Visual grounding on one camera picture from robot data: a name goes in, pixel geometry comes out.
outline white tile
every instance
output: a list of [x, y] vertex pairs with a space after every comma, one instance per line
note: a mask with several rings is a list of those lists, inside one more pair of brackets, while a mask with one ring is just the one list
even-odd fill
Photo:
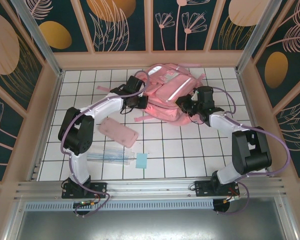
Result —
[[125, 123], [125, 115], [121, 114], [120, 111], [115, 111], [111, 113], [108, 117], [116, 120], [120, 124]]
[[[222, 79], [209, 79], [209, 80], [207, 80], [207, 82], [208, 82], [209, 87], [217, 87], [217, 88], [225, 90], [224, 82], [222, 81]], [[213, 92], [216, 93], [216, 92], [221, 92], [221, 91], [214, 88]]]
[[60, 142], [48, 143], [44, 156], [44, 161], [63, 160], [64, 154], [60, 150], [60, 145]]
[[189, 123], [181, 126], [182, 139], [198, 139], [200, 138], [198, 124]]
[[137, 124], [126, 124], [126, 127], [135, 130], [139, 135], [137, 140], [143, 140], [144, 139], [144, 133], [143, 133], [143, 125], [142, 123], [137, 123]]
[[121, 145], [120, 143], [118, 142], [115, 142], [115, 141], [106, 141], [105, 142], [105, 147], [104, 147], [105, 150], [107, 149], [110, 149], [110, 150], [117, 150], [117, 151], [122, 151], [124, 152], [124, 146]]
[[180, 158], [184, 156], [181, 139], [163, 140], [165, 158]]
[[64, 83], [77, 83], [79, 82], [81, 71], [66, 71], [64, 75]]
[[144, 125], [144, 139], [162, 139], [162, 129], [159, 123], [148, 123]]
[[185, 157], [203, 156], [200, 139], [183, 139], [182, 144]]
[[127, 70], [126, 69], [118, 69], [112, 70], [111, 74], [111, 82], [126, 82], [127, 81]]
[[115, 89], [120, 87], [122, 84], [126, 84], [127, 82], [125, 81], [111, 81], [110, 83], [110, 89]]
[[199, 78], [201, 74], [205, 74], [205, 69], [203, 67], [189, 68], [189, 72], [195, 78]]
[[60, 96], [75, 96], [77, 93], [78, 83], [63, 83]]
[[100, 125], [95, 125], [93, 130], [93, 141], [105, 141], [106, 136], [99, 132], [98, 128]]
[[43, 162], [39, 181], [59, 181], [62, 163], [62, 161]]
[[125, 115], [125, 123], [133, 124], [135, 123], [135, 118], [139, 118], [142, 116], [143, 116], [143, 112], [140, 109], [133, 109], [131, 112]]
[[93, 89], [93, 95], [107, 95], [108, 94], [108, 92], [106, 92], [106, 91], [97, 89], [98, 86], [110, 89], [109, 81], [108, 82], [96, 82], [94, 84], [94, 89]]
[[137, 160], [132, 160], [130, 165], [123, 166], [123, 179], [143, 179], [144, 170], [141, 168], [136, 168]]
[[232, 163], [232, 156], [224, 156], [224, 162], [225, 162], [226, 166], [228, 164], [231, 164]]
[[203, 155], [206, 156], [222, 156], [219, 138], [201, 139]]
[[185, 157], [185, 173], [187, 177], [205, 177], [206, 168], [203, 157]]
[[223, 156], [208, 156], [204, 157], [204, 163], [206, 168], [206, 175], [208, 177], [212, 176], [214, 171], [218, 171], [225, 167]]
[[94, 92], [94, 82], [80, 82], [78, 85], [77, 95], [92, 95]]
[[87, 107], [91, 105], [91, 101], [92, 101], [92, 95], [76, 96], [74, 107], [76, 109]]
[[220, 72], [223, 79], [236, 79], [237, 75], [233, 67], [220, 67]]
[[94, 82], [96, 77], [95, 70], [81, 71], [79, 82]]
[[58, 139], [59, 131], [60, 131], [60, 126], [52, 126], [50, 136], [49, 136], [49, 142], [60, 143], [60, 140]]
[[91, 176], [91, 180], [101, 180], [102, 165], [102, 162], [88, 161], [88, 172]]
[[184, 158], [165, 158], [164, 169], [166, 178], [182, 178], [186, 176]]
[[205, 68], [206, 79], [222, 79], [218, 67]]
[[64, 121], [66, 110], [56, 110], [53, 119], [53, 125], [61, 125]]
[[169, 123], [162, 123], [163, 139], [181, 139], [179, 126], [174, 126]]
[[163, 155], [162, 140], [144, 141], [144, 153], [148, 154], [148, 158], [162, 158]]
[[[242, 96], [242, 93], [240, 91], [229, 92], [229, 94], [233, 98], [235, 105], [245, 105], [244, 97]], [[230, 99], [230, 97], [228, 97], [228, 99], [229, 99], [229, 104], [233, 105], [233, 102]]]
[[200, 129], [200, 136], [202, 139], [207, 139], [207, 138], [218, 138], [218, 130], [215, 129], [214, 127], [210, 127], [207, 124], [201, 124], [199, 125]]
[[137, 154], [143, 154], [144, 153], [144, 141], [136, 141], [132, 148], [131, 148], [132, 152], [135, 153], [135, 155], [137, 156]]
[[236, 106], [233, 118], [239, 121], [250, 120], [246, 106]]
[[64, 161], [61, 171], [60, 180], [66, 180], [70, 176], [69, 161]]
[[112, 180], [112, 179], [123, 179], [123, 165], [115, 163], [104, 163], [103, 164], [103, 180]]
[[215, 106], [227, 106], [229, 105], [227, 95], [224, 92], [214, 92], [213, 100]]
[[164, 177], [164, 160], [162, 158], [148, 159], [146, 163], [146, 169], [144, 170], [144, 178], [161, 179]]
[[240, 92], [240, 85], [237, 79], [223, 79], [225, 90], [228, 92]]
[[223, 155], [232, 155], [232, 139], [227, 137], [227, 138], [221, 138], [221, 147], [222, 147], [222, 152]]
[[58, 105], [56, 106], [57, 110], [68, 110], [69, 108], [75, 105], [76, 96], [60, 96]]
[[110, 82], [111, 70], [97, 70], [95, 75], [96, 82]]
[[106, 95], [93, 95], [92, 96], [92, 103], [95, 104], [103, 99]]
[[140, 69], [128, 69], [127, 70], [127, 80], [129, 80], [130, 76], [134, 76], [136, 72], [142, 70], [141, 68]]

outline backpack strap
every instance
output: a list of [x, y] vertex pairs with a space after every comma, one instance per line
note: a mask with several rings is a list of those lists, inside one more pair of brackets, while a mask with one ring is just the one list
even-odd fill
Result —
[[107, 93], [110, 93], [110, 88], [107, 88], [107, 87], [104, 87], [104, 86], [97, 86], [95, 89], [97, 90], [101, 90], [101, 91], [104, 91], [104, 92], [107, 92]]
[[139, 117], [135, 117], [135, 118], [134, 118], [134, 121], [135, 121], [135, 122], [141, 122], [141, 121], [144, 121], [144, 120], [154, 119], [154, 118], [155, 118], [155, 117], [154, 117], [154, 116], [151, 116], [151, 115], [139, 116]]

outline pink strap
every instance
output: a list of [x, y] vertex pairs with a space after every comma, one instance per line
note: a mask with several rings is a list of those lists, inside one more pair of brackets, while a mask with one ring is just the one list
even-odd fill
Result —
[[135, 122], [141, 122], [141, 121], [148, 120], [148, 119], [154, 119], [154, 117], [150, 116], [150, 115], [140, 116], [140, 117], [135, 117], [134, 121]]
[[199, 77], [198, 80], [201, 81], [202, 79], [204, 79], [206, 77], [206, 75], [204, 73], [202, 73]]
[[197, 68], [197, 67], [201, 67], [201, 64], [198, 64], [198, 63], [179, 63], [178, 66], [184, 67], [184, 68]]
[[110, 93], [110, 88], [104, 87], [104, 86], [97, 86], [96, 89]]

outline enclosure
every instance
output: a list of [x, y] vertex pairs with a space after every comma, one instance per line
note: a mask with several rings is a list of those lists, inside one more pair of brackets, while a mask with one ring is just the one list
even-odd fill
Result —
[[[284, 140], [290, 165], [243, 179], [247, 209], [217, 215], [218, 196], [197, 197], [189, 186], [232, 162], [232, 140], [206, 124], [136, 122], [141, 110], [116, 112], [109, 117], [139, 134], [131, 151], [147, 154], [146, 166], [136, 157], [88, 161], [91, 180], [107, 183], [111, 199], [91, 220], [76, 218], [78, 200], [62, 199], [60, 187], [70, 174], [58, 139], [67, 109], [169, 63], [227, 91], [232, 117]], [[221, 91], [213, 99], [225, 111], [235, 107]], [[127, 150], [98, 127], [95, 146]], [[267, 141], [272, 166], [261, 172], [287, 159], [278, 141]], [[246, 204], [240, 192], [229, 212]], [[300, 239], [300, 0], [0, 0], [0, 239], [34, 235]]]

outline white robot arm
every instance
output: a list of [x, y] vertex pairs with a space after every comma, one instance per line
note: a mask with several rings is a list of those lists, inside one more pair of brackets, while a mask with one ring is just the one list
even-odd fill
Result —
[[[79, 128], [76, 128], [75, 125], [72, 126], [71, 131], [69, 131], [66, 136], [66, 141], [63, 146], [64, 150], [71, 154], [71, 158], [69, 160], [72, 163], [73, 173], [81, 184], [90, 182], [90, 174], [87, 164], [87, 151], [92, 144], [95, 124], [99, 124], [111, 113], [124, 109], [127, 105], [129, 105], [128, 102], [132, 101], [131, 99], [127, 100], [120, 98], [120, 95], [123, 94], [118, 91], [119, 88], [116, 89], [117, 91], [112, 91], [105, 97], [107, 100], [101, 100], [101, 103], [97, 105], [94, 104], [96, 107], [92, 107], [92, 105], [81, 109], [71, 107], [68, 109], [64, 117], [64, 121], [58, 135], [60, 140], [63, 138], [65, 129], [69, 126], [72, 119], [74, 119], [79, 113], [89, 109], [89, 111], [80, 117], [75, 123], [75, 125], [79, 126]], [[208, 126], [215, 128], [223, 135], [232, 138], [232, 163], [214, 172], [211, 178], [211, 181], [214, 182], [213, 188], [215, 188], [215, 191], [217, 192], [218, 187], [232, 183], [246, 173], [269, 167], [272, 160], [265, 135], [249, 129], [244, 129], [225, 118], [225, 112], [223, 109], [214, 107], [212, 93], [212, 89], [206, 86], [202, 87], [202, 89], [196, 89], [195, 94], [201, 94], [201, 97], [195, 101], [196, 107], [191, 107], [192, 110], [196, 109], [195, 112], [189, 112], [187, 110], [188, 105], [184, 104], [187, 103], [189, 98], [192, 96], [181, 97], [176, 103], [185, 113], [188, 113], [190, 116], [199, 114], [201, 119]], [[112, 96], [118, 96], [118, 98], [110, 99]], [[140, 98], [145, 97], [136, 96], [133, 102], [135, 103], [136, 99], [138, 101]], [[143, 102], [143, 104], [141, 104], [142, 106], [139, 108], [145, 108], [147, 101], [144, 101], [143, 99], [141, 102]], [[255, 148], [250, 150], [249, 144], [254, 145]], [[72, 174], [69, 178], [73, 184], [76, 184]]]

